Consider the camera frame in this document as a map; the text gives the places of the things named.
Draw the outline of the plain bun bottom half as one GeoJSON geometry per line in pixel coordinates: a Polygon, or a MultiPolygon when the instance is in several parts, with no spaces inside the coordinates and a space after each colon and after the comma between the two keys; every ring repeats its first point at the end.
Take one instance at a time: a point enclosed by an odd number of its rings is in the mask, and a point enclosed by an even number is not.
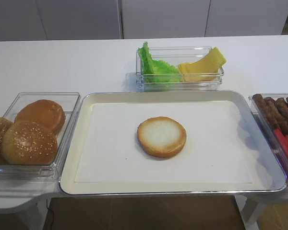
{"type": "Polygon", "coordinates": [[[187,133],[177,121],[159,116],[143,121],[137,128],[137,138],[148,155],[171,158],[184,148],[187,133]]]}

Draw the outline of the green lettuce leaf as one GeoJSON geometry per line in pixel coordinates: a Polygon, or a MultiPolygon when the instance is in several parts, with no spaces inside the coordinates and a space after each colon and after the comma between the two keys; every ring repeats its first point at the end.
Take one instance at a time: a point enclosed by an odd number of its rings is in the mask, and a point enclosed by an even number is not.
{"type": "Polygon", "coordinates": [[[143,43],[143,46],[139,48],[138,53],[142,60],[141,68],[145,82],[147,83],[180,82],[179,70],[175,66],[163,60],[153,59],[147,42],[143,43]]]}

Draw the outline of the clear lettuce cheese container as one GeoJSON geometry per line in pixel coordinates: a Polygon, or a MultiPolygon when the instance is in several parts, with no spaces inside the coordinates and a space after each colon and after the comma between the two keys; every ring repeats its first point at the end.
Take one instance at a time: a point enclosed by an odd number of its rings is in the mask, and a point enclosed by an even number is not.
{"type": "MultiPolygon", "coordinates": [[[[193,63],[200,60],[212,49],[210,46],[149,47],[153,59],[163,60],[177,69],[181,63],[193,63]]],[[[217,90],[222,84],[222,77],[224,76],[223,66],[218,70],[216,78],[212,81],[184,82],[182,81],[182,74],[180,74],[180,82],[147,83],[144,81],[144,75],[142,74],[142,60],[138,50],[136,51],[135,74],[136,86],[140,92],[217,90]]]]}

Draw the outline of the yellow cheese slices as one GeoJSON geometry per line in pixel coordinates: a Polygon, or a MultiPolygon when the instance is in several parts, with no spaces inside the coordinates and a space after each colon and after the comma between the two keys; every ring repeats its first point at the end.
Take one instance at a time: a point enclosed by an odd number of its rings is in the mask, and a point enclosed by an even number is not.
{"type": "Polygon", "coordinates": [[[181,63],[178,70],[184,82],[212,81],[226,59],[217,47],[214,47],[200,60],[193,63],[181,63]]]}

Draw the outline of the white paper tray liner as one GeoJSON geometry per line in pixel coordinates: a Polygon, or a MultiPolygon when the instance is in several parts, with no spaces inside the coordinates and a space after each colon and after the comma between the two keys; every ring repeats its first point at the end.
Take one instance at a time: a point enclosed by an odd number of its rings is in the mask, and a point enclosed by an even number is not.
{"type": "Polygon", "coordinates": [[[249,149],[238,136],[240,113],[232,102],[102,103],[92,112],[77,182],[252,182],[245,162],[249,149]],[[173,158],[148,156],[138,143],[139,124],[157,116],[186,130],[186,144],[173,158]]]}

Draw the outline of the plain brown bun bottom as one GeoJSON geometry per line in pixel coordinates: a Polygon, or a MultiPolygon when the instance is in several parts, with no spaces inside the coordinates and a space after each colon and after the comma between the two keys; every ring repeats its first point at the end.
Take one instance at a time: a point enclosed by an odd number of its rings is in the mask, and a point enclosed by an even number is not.
{"type": "Polygon", "coordinates": [[[38,100],[24,107],[14,121],[33,121],[43,125],[53,134],[59,134],[65,119],[66,115],[61,105],[51,100],[38,100]]]}

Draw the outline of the silver metal tray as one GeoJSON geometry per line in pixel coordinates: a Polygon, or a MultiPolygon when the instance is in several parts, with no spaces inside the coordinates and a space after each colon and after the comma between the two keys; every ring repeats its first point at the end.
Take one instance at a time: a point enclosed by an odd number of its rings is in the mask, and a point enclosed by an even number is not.
{"type": "Polygon", "coordinates": [[[71,144],[61,174],[60,187],[69,195],[81,196],[154,196],[208,193],[277,192],[287,186],[287,176],[272,152],[244,97],[235,91],[113,92],[87,95],[79,109],[71,144]],[[232,102],[240,113],[238,136],[249,149],[245,155],[251,183],[140,183],[77,182],[78,165],[97,104],[166,104],[232,102]]]}

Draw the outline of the clear plastic bun container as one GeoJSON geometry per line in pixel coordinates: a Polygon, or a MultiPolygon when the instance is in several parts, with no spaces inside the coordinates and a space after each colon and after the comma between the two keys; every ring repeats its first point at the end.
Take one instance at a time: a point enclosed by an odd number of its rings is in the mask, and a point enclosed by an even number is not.
{"type": "Polygon", "coordinates": [[[49,165],[0,164],[0,179],[3,180],[55,180],[61,174],[67,149],[70,145],[70,134],[78,115],[80,95],[77,92],[21,92],[9,106],[3,118],[15,123],[17,114],[28,104],[38,100],[55,101],[62,106],[66,119],[57,138],[58,151],[54,161],[49,165]]]}

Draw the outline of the sesame bun top right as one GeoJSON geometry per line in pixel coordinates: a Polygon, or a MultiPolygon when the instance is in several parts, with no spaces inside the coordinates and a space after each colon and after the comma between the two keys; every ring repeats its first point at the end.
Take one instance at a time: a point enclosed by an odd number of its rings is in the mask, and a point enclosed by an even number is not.
{"type": "Polygon", "coordinates": [[[56,136],[39,123],[19,121],[5,132],[1,154],[9,164],[49,165],[58,151],[56,136]]]}

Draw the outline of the clear meat container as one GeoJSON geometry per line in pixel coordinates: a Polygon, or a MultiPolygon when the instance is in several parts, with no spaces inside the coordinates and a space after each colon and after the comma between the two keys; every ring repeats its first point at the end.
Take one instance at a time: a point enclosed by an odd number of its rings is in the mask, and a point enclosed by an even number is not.
{"type": "MultiPolygon", "coordinates": [[[[278,98],[283,97],[286,101],[286,98],[288,97],[288,93],[283,93],[283,94],[261,94],[263,99],[265,97],[271,97],[272,99],[276,100],[278,98]]],[[[276,155],[278,160],[280,161],[280,164],[282,168],[284,169],[287,178],[288,178],[288,157],[286,153],[284,152],[282,146],[280,145],[279,141],[277,140],[276,136],[274,135],[273,130],[270,128],[269,124],[267,123],[266,119],[262,116],[262,113],[258,109],[256,103],[252,99],[252,96],[249,97],[249,100],[251,101],[251,110],[253,115],[255,116],[255,119],[257,123],[259,124],[261,130],[263,131],[270,147],[272,148],[273,153],[276,155]]]]}

